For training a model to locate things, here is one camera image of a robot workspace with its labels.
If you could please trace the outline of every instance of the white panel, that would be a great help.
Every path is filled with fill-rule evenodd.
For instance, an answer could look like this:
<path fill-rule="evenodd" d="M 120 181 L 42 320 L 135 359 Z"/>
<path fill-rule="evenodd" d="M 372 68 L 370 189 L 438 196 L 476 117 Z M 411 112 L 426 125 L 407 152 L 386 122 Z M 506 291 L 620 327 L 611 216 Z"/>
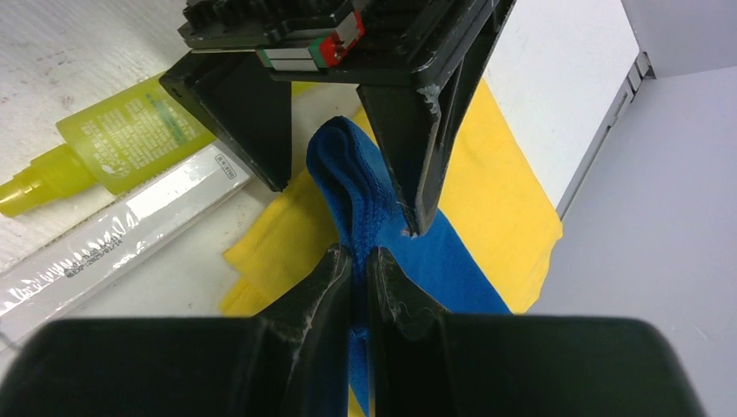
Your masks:
<path fill-rule="evenodd" d="M 269 59 L 312 59 L 307 46 L 304 48 L 289 48 L 283 50 L 263 50 Z"/>
<path fill-rule="evenodd" d="M 486 78 L 557 205 L 639 47 L 620 0 L 518 0 Z"/>
<path fill-rule="evenodd" d="M 312 59 L 273 59 L 271 65 L 277 71 L 318 71 L 317 65 Z"/>

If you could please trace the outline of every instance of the white table surface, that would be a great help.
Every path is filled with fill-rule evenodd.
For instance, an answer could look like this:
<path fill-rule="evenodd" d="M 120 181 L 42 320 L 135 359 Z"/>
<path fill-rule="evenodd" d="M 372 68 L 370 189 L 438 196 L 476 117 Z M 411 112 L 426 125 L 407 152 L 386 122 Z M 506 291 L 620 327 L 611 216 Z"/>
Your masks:
<path fill-rule="evenodd" d="M 183 4 L 3 0 L 0 182 L 62 142 L 56 121 L 181 57 Z M 485 77 L 554 205 L 638 50 L 619 0 L 518 0 Z M 351 86 L 309 92 L 295 106 L 296 147 L 303 149 L 321 122 L 350 116 L 357 106 Z M 299 160 L 303 151 L 295 154 Z M 274 197 L 252 182 L 71 315 L 218 314 L 217 303 L 237 279 L 221 253 Z M 95 188 L 17 219 L 0 217 L 0 273 L 111 201 Z"/>

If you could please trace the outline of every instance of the bottle label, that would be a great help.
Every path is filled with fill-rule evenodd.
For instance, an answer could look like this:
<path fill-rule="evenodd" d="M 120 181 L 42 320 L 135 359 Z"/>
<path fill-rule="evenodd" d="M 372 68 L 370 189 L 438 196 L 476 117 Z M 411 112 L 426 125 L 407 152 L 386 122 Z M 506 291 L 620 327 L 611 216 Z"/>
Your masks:
<path fill-rule="evenodd" d="M 135 187 L 215 140 L 150 78 L 57 124 L 98 181 L 115 194 Z"/>

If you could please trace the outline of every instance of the blue cloth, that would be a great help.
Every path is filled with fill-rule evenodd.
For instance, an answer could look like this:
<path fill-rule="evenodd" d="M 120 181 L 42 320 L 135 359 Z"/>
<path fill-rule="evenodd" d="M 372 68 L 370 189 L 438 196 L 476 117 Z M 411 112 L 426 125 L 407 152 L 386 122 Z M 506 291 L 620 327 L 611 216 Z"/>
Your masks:
<path fill-rule="evenodd" d="M 340 243 L 353 255 L 349 380 L 368 415 L 366 259 L 373 248 L 388 248 L 409 279 L 450 311 L 509 314 L 509 309 L 443 213 L 424 236 L 408 236 L 381 152 L 349 119 L 336 117 L 317 130 L 307 168 L 325 195 Z"/>

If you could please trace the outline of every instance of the black plastic part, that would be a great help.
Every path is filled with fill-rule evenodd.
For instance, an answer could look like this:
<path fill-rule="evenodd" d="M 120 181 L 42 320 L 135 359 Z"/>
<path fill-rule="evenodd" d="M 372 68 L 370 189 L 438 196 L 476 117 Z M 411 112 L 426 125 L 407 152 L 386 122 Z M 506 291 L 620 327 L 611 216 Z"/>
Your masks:
<path fill-rule="evenodd" d="M 457 415 L 705 415 L 643 321 L 450 314 L 441 328 Z"/>
<path fill-rule="evenodd" d="M 450 314 L 387 249 L 367 269 L 374 415 L 704 415 L 647 323 Z"/>
<path fill-rule="evenodd" d="M 455 136 L 511 2 L 506 6 L 487 20 L 448 80 L 419 89 L 367 84 L 358 88 L 404 218 L 415 234 L 427 232 L 435 218 Z"/>
<path fill-rule="evenodd" d="M 437 319 L 448 310 L 377 248 L 367 261 L 371 414 L 453 415 Z"/>
<path fill-rule="evenodd" d="M 189 0 L 179 34 L 195 50 L 252 50 L 324 36 L 353 10 L 350 0 Z"/>
<path fill-rule="evenodd" d="M 6 375 L 0 415 L 346 415 L 350 265 L 334 245 L 250 319 L 53 322 Z M 371 415 L 704 415 L 644 322 L 451 314 L 385 248 L 367 275 Z"/>
<path fill-rule="evenodd" d="M 5 377 L 0 415 L 346 415 L 349 277 L 335 245 L 251 319 L 52 322 Z"/>
<path fill-rule="evenodd" d="M 217 10 L 231 3 L 239 4 L 241 11 L 228 14 L 232 21 L 225 23 Z M 325 10 L 359 10 L 365 34 L 340 64 L 314 72 L 264 70 L 276 80 L 360 84 L 358 93 L 409 231 L 426 233 L 435 218 L 455 136 L 514 0 L 307 3 L 287 7 L 265 0 L 202 0 L 185 10 L 189 23 L 181 33 L 200 52 L 278 48 L 290 36 L 312 39 L 341 21 L 342 14 Z M 325 16 L 333 20 L 326 21 Z M 255 37 L 245 36 L 246 32 Z M 244 148 L 246 142 L 263 142 L 260 136 L 233 133 Z M 285 184 L 280 175 L 289 163 L 272 158 L 256 172 L 272 189 L 280 189 Z"/>
<path fill-rule="evenodd" d="M 256 54 L 190 52 L 159 81 L 271 190 L 287 187 L 292 167 L 291 84 L 272 80 Z"/>

